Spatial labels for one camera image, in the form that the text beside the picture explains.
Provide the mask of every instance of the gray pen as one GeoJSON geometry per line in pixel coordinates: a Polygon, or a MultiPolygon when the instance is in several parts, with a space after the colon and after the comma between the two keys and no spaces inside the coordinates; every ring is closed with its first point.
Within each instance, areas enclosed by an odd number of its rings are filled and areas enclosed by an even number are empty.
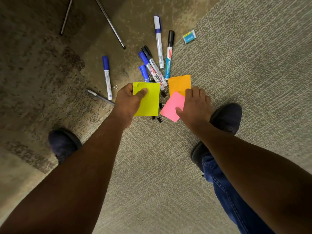
{"type": "Polygon", "coordinates": [[[86,91],[87,91],[88,93],[92,94],[93,96],[95,96],[95,97],[97,97],[97,98],[100,98],[100,99],[102,99],[103,101],[105,101],[105,102],[107,102],[107,103],[109,103],[109,104],[115,106],[115,103],[109,101],[109,100],[106,99],[106,98],[103,98],[102,96],[98,95],[97,93],[93,92],[92,90],[86,89],[86,91]]]}

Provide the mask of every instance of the neon green sticky note pad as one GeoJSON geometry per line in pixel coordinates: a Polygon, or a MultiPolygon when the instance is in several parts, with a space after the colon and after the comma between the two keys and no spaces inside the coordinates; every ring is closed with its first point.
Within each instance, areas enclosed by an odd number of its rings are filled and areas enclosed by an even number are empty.
{"type": "Polygon", "coordinates": [[[133,82],[133,94],[147,88],[147,94],[141,101],[140,108],[135,116],[158,116],[159,107],[159,83],[133,82]]]}

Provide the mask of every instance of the jeans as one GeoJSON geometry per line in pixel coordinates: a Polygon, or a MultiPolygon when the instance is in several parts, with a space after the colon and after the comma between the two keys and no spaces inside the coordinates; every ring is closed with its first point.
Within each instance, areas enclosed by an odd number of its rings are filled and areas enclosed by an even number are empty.
{"type": "Polygon", "coordinates": [[[242,234],[274,233],[240,197],[210,154],[203,158],[204,175],[213,184],[224,211],[242,234]]]}

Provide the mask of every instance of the person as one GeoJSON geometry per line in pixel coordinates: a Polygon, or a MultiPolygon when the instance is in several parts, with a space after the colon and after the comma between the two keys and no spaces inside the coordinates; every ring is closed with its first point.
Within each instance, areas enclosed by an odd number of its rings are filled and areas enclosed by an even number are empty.
{"type": "MultiPolygon", "coordinates": [[[[118,92],[111,114],[82,146],[68,132],[49,136],[53,151],[67,158],[13,210],[1,234],[92,233],[123,130],[147,93],[143,89],[133,95],[132,90],[133,85],[127,84],[118,92]]],[[[239,105],[228,104],[212,114],[210,97],[194,87],[185,91],[183,111],[176,110],[201,140],[191,153],[192,161],[213,183],[241,233],[312,233],[312,175],[235,137],[242,113],[239,105]]]]}

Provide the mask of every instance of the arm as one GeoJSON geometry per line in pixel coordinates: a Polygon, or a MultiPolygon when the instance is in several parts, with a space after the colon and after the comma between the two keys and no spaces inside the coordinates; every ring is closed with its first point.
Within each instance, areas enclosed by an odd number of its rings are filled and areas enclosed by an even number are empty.
{"type": "Polygon", "coordinates": [[[56,167],[13,210],[0,233],[92,233],[103,205],[123,130],[147,90],[128,84],[81,149],[56,167]]]}
{"type": "Polygon", "coordinates": [[[186,90],[177,114],[199,137],[244,201],[276,233],[312,232],[312,175],[286,158],[252,145],[209,123],[210,98],[186,90]]]}

